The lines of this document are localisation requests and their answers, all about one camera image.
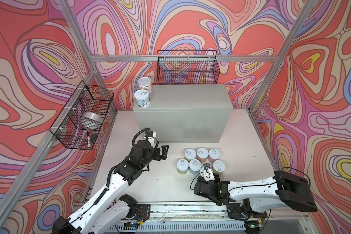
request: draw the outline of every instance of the gray cabinet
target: gray cabinet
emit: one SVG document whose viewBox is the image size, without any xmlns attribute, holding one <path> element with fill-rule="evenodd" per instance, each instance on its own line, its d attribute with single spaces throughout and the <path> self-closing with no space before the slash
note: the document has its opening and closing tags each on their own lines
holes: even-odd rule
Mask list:
<svg viewBox="0 0 351 234">
<path fill-rule="evenodd" d="M 162 143 L 219 142 L 233 110 L 225 85 L 153 85 L 150 101 L 133 110 Z"/>
</svg>

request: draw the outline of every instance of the patterned wall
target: patterned wall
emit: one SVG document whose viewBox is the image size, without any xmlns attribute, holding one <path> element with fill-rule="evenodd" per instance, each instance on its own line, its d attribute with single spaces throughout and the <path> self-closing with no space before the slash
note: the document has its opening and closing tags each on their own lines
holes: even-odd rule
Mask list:
<svg viewBox="0 0 351 234">
<path fill-rule="evenodd" d="M 0 198 L 88 71 L 56 0 L 0 0 Z M 98 149 L 56 143 L 2 233 L 49 233 L 81 198 Z"/>
<path fill-rule="evenodd" d="M 276 55 L 302 0 L 80 0 L 70 1 L 93 54 L 148 55 L 159 49 L 209 49 L 221 55 Z M 131 109 L 136 80 L 157 78 L 157 63 L 97 64 L 116 93 L 118 109 Z M 248 107 L 269 63 L 221 62 L 219 84 L 234 107 Z"/>
<path fill-rule="evenodd" d="M 255 116 L 279 167 L 311 178 L 320 233 L 351 234 L 351 0 L 318 2 Z"/>
</svg>

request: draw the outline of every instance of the can lid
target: can lid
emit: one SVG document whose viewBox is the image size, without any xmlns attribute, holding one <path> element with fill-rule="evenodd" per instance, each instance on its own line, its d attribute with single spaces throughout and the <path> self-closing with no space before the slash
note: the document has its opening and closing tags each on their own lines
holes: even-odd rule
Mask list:
<svg viewBox="0 0 351 234">
<path fill-rule="evenodd" d="M 197 152 L 194 150 L 194 149 L 187 149 L 185 152 L 184 152 L 184 156 L 189 159 L 189 160 L 192 160 L 194 158 L 197 157 Z"/>
<path fill-rule="evenodd" d="M 151 84 L 151 79 L 149 77 L 139 78 L 138 84 L 139 85 L 150 85 Z"/>
<path fill-rule="evenodd" d="M 213 148 L 209 150 L 209 156 L 214 160 L 217 160 L 217 159 L 220 159 L 221 153 L 218 149 Z"/>
<path fill-rule="evenodd" d="M 201 169 L 201 162 L 197 159 L 192 159 L 189 163 L 189 167 L 193 171 L 200 171 Z"/>
<path fill-rule="evenodd" d="M 137 91 L 135 91 L 135 93 L 134 93 L 134 97 L 135 97 L 136 99 L 139 99 L 139 100 L 145 99 L 145 98 L 147 98 L 148 96 L 149 96 L 149 94 L 148 94 L 148 91 L 147 91 L 147 90 L 137 90 Z"/>
<path fill-rule="evenodd" d="M 213 162 L 213 169 L 218 172 L 224 172 L 226 169 L 226 165 L 223 161 L 221 160 L 216 160 Z"/>
<path fill-rule="evenodd" d="M 180 171 L 186 171 L 187 169 L 189 169 L 189 162 L 186 159 L 178 160 L 177 169 Z"/>
<path fill-rule="evenodd" d="M 197 151 L 197 155 L 199 158 L 207 158 L 208 154 L 209 152 L 206 148 L 199 148 Z"/>
</svg>

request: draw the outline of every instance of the black mesh basket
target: black mesh basket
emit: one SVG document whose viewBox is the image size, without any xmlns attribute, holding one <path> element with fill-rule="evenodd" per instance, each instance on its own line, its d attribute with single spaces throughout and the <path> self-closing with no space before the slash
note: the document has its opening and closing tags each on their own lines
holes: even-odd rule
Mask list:
<svg viewBox="0 0 351 234">
<path fill-rule="evenodd" d="M 92 150 L 114 94 L 98 85 L 85 85 L 65 119 L 51 131 L 68 149 Z"/>
<path fill-rule="evenodd" d="M 216 50 L 159 50 L 159 84 L 216 84 L 220 68 Z"/>
</svg>

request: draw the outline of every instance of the white table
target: white table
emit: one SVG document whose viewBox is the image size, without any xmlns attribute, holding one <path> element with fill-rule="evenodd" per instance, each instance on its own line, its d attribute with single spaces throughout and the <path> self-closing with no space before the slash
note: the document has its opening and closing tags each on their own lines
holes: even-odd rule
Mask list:
<svg viewBox="0 0 351 234">
<path fill-rule="evenodd" d="M 113 126 L 92 194 L 106 183 L 108 171 L 130 152 L 133 136 L 139 131 L 133 111 L 119 111 Z M 233 110 L 219 143 L 172 143 L 168 158 L 152 161 L 150 171 L 143 172 L 125 191 L 138 202 L 205 201 L 190 190 L 195 175 L 178 174 L 176 162 L 188 148 L 218 148 L 226 171 L 221 180 L 249 181 L 273 176 L 272 165 L 247 114 L 247 110 Z"/>
</svg>

